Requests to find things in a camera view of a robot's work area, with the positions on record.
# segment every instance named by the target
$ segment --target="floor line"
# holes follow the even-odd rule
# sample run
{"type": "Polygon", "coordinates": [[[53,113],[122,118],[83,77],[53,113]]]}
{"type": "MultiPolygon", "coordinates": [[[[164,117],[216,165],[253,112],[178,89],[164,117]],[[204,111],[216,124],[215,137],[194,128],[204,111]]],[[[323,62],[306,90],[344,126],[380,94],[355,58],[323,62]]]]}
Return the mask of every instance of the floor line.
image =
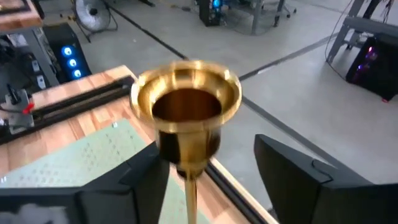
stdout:
{"type": "Polygon", "coordinates": [[[121,16],[123,19],[128,21],[131,25],[137,27],[139,30],[143,31],[146,35],[154,39],[156,42],[158,42],[160,45],[165,47],[167,50],[171,51],[173,54],[178,56],[181,59],[188,60],[188,57],[185,56],[183,53],[179,52],[177,49],[173,48],[169,44],[166,44],[163,40],[160,40],[157,36],[155,36],[153,33],[149,32],[148,30],[144,29],[142,26],[140,26],[138,23],[134,22],[132,19],[130,19],[128,16],[120,12],[119,10],[115,9],[113,6],[109,5],[108,3],[104,2],[106,6],[108,6],[110,9],[112,9],[117,15],[121,16]]]}
{"type": "MultiPolygon", "coordinates": [[[[156,42],[158,42],[160,45],[164,46],[166,49],[170,50],[173,54],[176,56],[180,57],[181,59],[188,60],[188,57],[185,56],[184,54],[180,53],[178,50],[175,48],[171,47],[169,44],[166,44],[164,41],[160,40],[158,37],[156,37],[154,34],[150,33],[148,30],[145,30],[142,28],[138,23],[134,22],[132,19],[128,18],[128,16],[124,15],[114,7],[110,6],[107,4],[110,9],[112,9],[116,14],[121,16],[123,19],[127,20],[130,24],[133,26],[137,27],[139,30],[143,31],[145,34],[147,34],[149,37],[153,38],[156,42]]],[[[246,80],[250,77],[253,77],[257,75],[258,73],[262,73],[262,70],[265,70],[267,68],[270,68],[272,66],[275,66],[277,64],[280,64],[282,62],[285,62],[287,60],[290,60],[292,58],[298,57],[302,54],[305,54],[317,47],[322,46],[323,44],[326,44],[330,39],[330,36],[323,38],[322,40],[319,40],[318,42],[315,42],[312,45],[309,45],[307,47],[304,47],[292,54],[289,54],[286,57],[280,58],[274,62],[271,62],[267,65],[264,65],[254,71],[251,71],[243,76],[241,76],[239,79],[240,81],[246,80]]],[[[260,106],[255,104],[253,101],[249,100],[245,96],[242,96],[242,102],[248,106],[250,109],[255,111],[257,114],[259,114],[263,119],[267,120],[268,122],[272,123],[274,126],[282,130],[285,134],[291,136],[293,139],[304,145],[307,149],[311,150],[315,154],[319,155],[320,157],[324,158],[324,160],[328,161],[330,164],[337,168],[342,168],[344,170],[347,170],[347,172],[352,173],[354,176],[357,178],[361,179],[364,182],[370,183],[368,180],[364,179],[361,177],[359,174],[357,174],[355,171],[351,170],[349,167],[341,163],[339,160],[331,156],[329,153],[325,152],[323,149],[320,147],[316,146],[314,143],[312,143],[310,140],[305,138],[304,136],[300,135],[298,132],[294,131],[292,128],[288,127],[285,123],[281,122],[277,118],[275,118],[273,115],[270,113],[266,112],[264,109],[262,109],[260,106]]]]}
{"type": "Polygon", "coordinates": [[[331,35],[331,38],[330,38],[330,35],[329,35],[329,36],[327,36],[325,38],[322,38],[321,40],[318,40],[315,43],[313,43],[311,45],[308,45],[308,46],[306,46],[306,47],[304,47],[304,48],[302,48],[302,49],[300,49],[300,50],[298,50],[296,52],[293,52],[293,53],[291,53],[289,55],[286,55],[285,57],[277,59],[277,60],[275,60],[275,61],[273,61],[271,63],[268,63],[266,65],[263,65],[263,66],[255,69],[255,70],[253,70],[251,72],[248,72],[247,74],[244,74],[244,75],[240,76],[239,80],[241,82],[243,82],[243,81],[247,80],[248,78],[251,78],[251,77],[253,77],[255,75],[261,74],[264,70],[270,69],[271,67],[273,67],[275,65],[278,65],[278,64],[280,64],[282,62],[286,62],[286,61],[291,60],[291,59],[293,59],[295,57],[298,57],[298,56],[301,56],[301,55],[303,55],[303,54],[305,54],[307,52],[310,52],[311,50],[314,50],[314,49],[326,44],[329,40],[332,41],[337,36],[337,34],[338,33],[335,33],[335,34],[331,35]]]}
{"type": "Polygon", "coordinates": [[[252,109],[254,112],[256,112],[259,116],[261,116],[263,119],[266,121],[270,122],[273,124],[275,127],[279,128],[282,132],[287,134],[288,136],[292,137],[295,139],[297,142],[299,142],[301,145],[309,149],[310,151],[314,152],[316,155],[320,156],[324,160],[328,161],[331,165],[335,166],[337,169],[341,169],[343,171],[349,172],[349,174],[361,181],[364,184],[370,184],[371,182],[366,180],[364,177],[360,176],[358,173],[353,171],[351,168],[340,162],[338,159],[334,158],[332,155],[312,143],[309,139],[306,137],[302,136],[295,130],[293,130],[291,127],[287,126],[285,123],[283,123],[281,120],[277,119],[270,113],[268,113],[266,110],[261,108],[259,105],[257,105],[255,102],[249,100],[249,98],[242,96],[242,102],[252,109]]]}

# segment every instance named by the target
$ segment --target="black equipment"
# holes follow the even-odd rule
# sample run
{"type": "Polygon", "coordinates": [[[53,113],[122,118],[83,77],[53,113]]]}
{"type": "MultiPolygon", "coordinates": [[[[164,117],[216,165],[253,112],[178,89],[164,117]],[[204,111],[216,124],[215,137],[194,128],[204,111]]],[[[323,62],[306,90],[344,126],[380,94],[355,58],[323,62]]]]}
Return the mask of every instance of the black equipment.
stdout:
{"type": "Polygon", "coordinates": [[[44,26],[43,31],[58,62],[60,83],[91,75],[78,37],[67,22],[44,26]]]}
{"type": "Polygon", "coordinates": [[[397,43],[385,35],[368,38],[348,70],[347,82],[391,100],[398,92],[397,43]]]}
{"type": "Polygon", "coordinates": [[[56,122],[72,118],[82,112],[105,105],[121,97],[128,96],[133,82],[134,79],[127,76],[116,80],[109,85],[96,88],[53,105],[33,110],[31,112],[34,120],[33,127],[27,127],[25,130],[16,134],[7,133],[1,135],[0,145],[34,133],[42,128],[53,125],[56,122]]]}
{"type": "Polygon", "coordinates": [[[10,84],[7,84],[7,90],[8,90],[8,94],[10,96],[12,105],[16,105],[19,102],[21,102],[21,96],[18,95],[18,92],[13,87],[11,87],[10,84]]]}
{"type": "Polygon", "coordinates": [[[254,153],[280,224],[398,223],[398,184],[374,185],[261,134],[254,153]]]}
{"type": "Polygon", "coordinates": [[[200,0],[199,18],[205,26],[219,26],[221,21],[222,0],[200,0]]]}
{"type": "Polygon", "coordinates": [[[82,187],[0,189],[0,213],[12,214],[0,215],[0,223],[29,214],[43,223],[158,223],[169,178],[169,163],[158,154],[153,142],[82,187]]]}

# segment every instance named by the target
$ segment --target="wooden table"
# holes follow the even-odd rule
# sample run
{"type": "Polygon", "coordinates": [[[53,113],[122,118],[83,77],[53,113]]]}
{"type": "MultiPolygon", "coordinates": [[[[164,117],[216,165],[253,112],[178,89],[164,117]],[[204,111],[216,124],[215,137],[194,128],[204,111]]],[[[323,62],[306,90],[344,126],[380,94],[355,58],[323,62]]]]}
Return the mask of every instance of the wooden table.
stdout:
{"type": "MultiPolygon", "coordinates": [[[[36,108],[40,108],[105,85],[126,75],[136,78],[126,66],[120,66],[81,80],[35,93],[32,96],[33,102],[36,108]]],[[[129,98],[124,97],[26,137],[1,145],[0,177],[10,170],[29,164],[77,139],[109,126],[121,118],[128,119],[147,144],[154,140],[154,130],[144,126],[135,118],[129,106],[129,98]]],[[[268,223],[277,223],[216,159],[213,159],[212,163],[268,223]]],[[[175,178],[178,185],[183,189],[184,184],[177,177],[174,169],[172,169],[170,175],[175,178]]],[[[198,181],[198,208],[212,223],[249,223],[207,174],[203,174],[198,181]]]]}
{"type": "Polygon", "coordinates": [[[27,27],[41,27],[43,25],[42,19],[40,18],[39,13],[32,4],[32,1],[30,0],[26,1],[30,7],[30,11],[18,12],[18,13],[12,13],[0,16],[1,32],[7,32],[9,30],[16,30],[27,27]]]}

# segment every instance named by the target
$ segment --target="fan guard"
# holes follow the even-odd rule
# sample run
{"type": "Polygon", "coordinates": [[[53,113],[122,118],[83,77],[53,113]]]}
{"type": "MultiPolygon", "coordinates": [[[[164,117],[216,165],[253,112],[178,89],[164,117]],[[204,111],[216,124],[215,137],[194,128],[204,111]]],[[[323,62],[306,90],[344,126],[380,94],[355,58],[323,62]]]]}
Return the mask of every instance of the fan guard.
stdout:
{"type": "Polygon", "coordinates": [[[75,0],[74,10],[80,25],[90,32],[104,31],[111,23],[111,12],[102,0],[75,0]]]}

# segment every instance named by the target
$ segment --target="metal frame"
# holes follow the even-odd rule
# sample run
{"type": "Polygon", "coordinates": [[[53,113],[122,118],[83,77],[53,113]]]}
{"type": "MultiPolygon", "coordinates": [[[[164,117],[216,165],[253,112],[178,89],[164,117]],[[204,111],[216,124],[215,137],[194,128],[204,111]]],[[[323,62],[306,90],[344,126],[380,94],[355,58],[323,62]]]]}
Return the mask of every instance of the metal frame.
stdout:
{"type": "Polygon", "coordinates": [[[337,55],[340,47],[344,44],[349,46],[360,47],[357,39],[359,34],[362,32],[369,32],[375,35],[384,34],[398,38],[398,27],[385,24],[382,22],[373,21],[371,19],[357,17],[359,10],[361,9],[365,0],[355,0],[351,9],[349,10],[348,16],[343,22],[341,29],[336,37],[336,40],[331,47],[326,61],[332,63],[333,59],[337,55]],[[349,30],[354,29],[356,32],[351,36],[350,40],[345,40],[349,30]]]}
{"type": "MultiPolygon", "coordinates": [[[[372,17],[372,14],[374,12],[374,10],[376,9],[377,5],[379,5],[379,3],[382,0],[371,0],[371,2],[369,3],[368,8],[366,9],[365,13],[363,14],[363,18],[364,19],[370,19],[372,17]]],[[[359,32],[358,30],[356,30],[353,35],[351,36],[349,42],[350,43],[356,43],[359,38],[360,38],[361,32],[359,32]]],[[[352,49],[352,45],[348,44],[347,45],[347,49],[352,49]]]]}

